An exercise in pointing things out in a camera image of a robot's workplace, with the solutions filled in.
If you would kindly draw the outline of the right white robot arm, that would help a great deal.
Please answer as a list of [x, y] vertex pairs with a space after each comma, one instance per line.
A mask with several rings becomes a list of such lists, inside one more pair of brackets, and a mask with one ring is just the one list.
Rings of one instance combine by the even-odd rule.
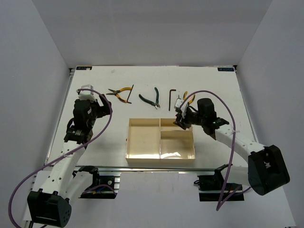
[[228, 121], [217, 117], [209, 98], [197, 101], [197, 111], [182, 105], [183, 102], [181, 98], [175, 102], [175, 125], [184, 130], [192, 125], [201, 126], [205, 134], [231, 148], [247, 163], [246, 167], [226, 164], [216, 168], [214, 182], [219, 189], [224, 190], [235, 183], [249, 186], [264, 196], [290, 182], [285, 161], [277, 146], [265, 146], [237, 132]]

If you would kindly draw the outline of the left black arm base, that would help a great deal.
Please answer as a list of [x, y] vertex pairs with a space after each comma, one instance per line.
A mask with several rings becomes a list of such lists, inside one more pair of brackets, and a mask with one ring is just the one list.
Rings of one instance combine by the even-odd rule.
[[92, 184], [81, 194], [80, 199], [115, 199], [119, 190], [120, 174], [102, 171], [97, 168], [93, 171]]

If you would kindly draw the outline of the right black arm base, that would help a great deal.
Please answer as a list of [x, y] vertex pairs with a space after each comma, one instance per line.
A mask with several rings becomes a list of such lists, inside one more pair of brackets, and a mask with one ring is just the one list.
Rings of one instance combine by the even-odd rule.
[[[220, 192], [224, 183], [224, 177], [221, 174], [221, 171], [224, 168], [227, 168], [228, 165], [222, 165], [214, 170], [214, 174], [208, 175], [199, 175], [198, 180], [194, 181], [194, 185], [198, 186], [199, 188], [199, 200], [200, 202], [216, 202], [220, 197]], [[223, 199], [227, 197], [230, 193], [232, 193], [238, 184], [227, 182]], [[238, 189], [238, 191], [231, 196], [228, 201], [244, 201], [244, 194], [241, 193], [243, 190], [242, 187]]]

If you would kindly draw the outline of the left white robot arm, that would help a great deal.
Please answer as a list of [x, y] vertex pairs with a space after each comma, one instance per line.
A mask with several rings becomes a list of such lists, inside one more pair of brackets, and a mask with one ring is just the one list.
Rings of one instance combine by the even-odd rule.
[[31, 219], [44, 226], [63, 228], [67, 225], [72, 203], [87, 189], [100, 185], [98, 170], [84, 166], [75, 167], [94, 138], [93, 126], [96, 119], [111, 115], [111, 103], [100, 95], [101, 103], [92, 95], [79, 94], [75, 100], [73, 118], [66, 127], [66, 135], [58, 161], [53, 163], [51, 173], [37, 191], [27, 198]]

